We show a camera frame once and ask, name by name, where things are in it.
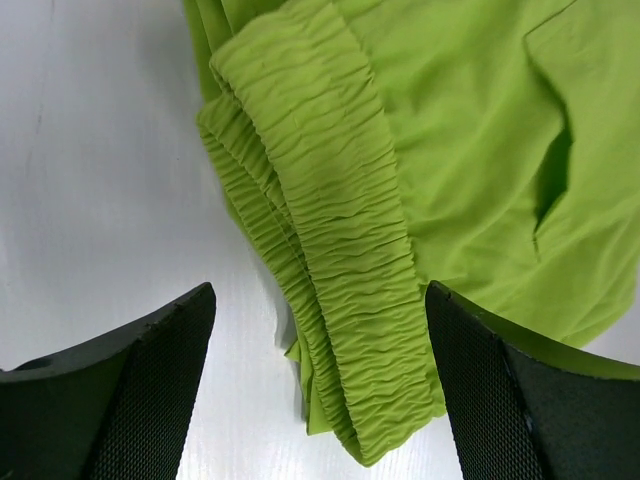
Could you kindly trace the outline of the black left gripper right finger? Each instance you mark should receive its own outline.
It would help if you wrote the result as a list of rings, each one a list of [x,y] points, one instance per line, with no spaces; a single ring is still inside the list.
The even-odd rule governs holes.
[[[464,478],[638,478],[638,366],[521,327],[437,281],[425,307]]]

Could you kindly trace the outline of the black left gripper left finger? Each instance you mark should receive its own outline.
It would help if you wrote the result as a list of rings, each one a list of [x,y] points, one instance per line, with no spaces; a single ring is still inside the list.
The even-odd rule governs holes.
[[[1,374],[4,479],[174,479],[216,296],[160,309]]]

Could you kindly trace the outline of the green shorts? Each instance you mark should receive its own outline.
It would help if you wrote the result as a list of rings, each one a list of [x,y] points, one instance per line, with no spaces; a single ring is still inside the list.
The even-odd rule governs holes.
[[[635,1],[188,1],[203,145],[293,313],[310,434],[445,412],[440,281],[572,346],[633,304]]]

